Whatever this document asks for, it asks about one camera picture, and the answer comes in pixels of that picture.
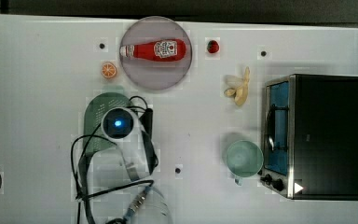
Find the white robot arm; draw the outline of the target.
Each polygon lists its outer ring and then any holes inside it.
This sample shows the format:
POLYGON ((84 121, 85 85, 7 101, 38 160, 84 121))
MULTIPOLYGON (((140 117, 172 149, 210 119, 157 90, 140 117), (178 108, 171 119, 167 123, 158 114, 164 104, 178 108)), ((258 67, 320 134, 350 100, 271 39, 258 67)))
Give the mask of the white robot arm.
POLYGON ((78 164, 87 224, 173 224, 162 193, 150 178, 158 157, 141 117, 127 107, 105 112, 91 140, 103 146, 87 151, 78 164), (123 215, 113 213, 114 193, 141 190, 123 215))

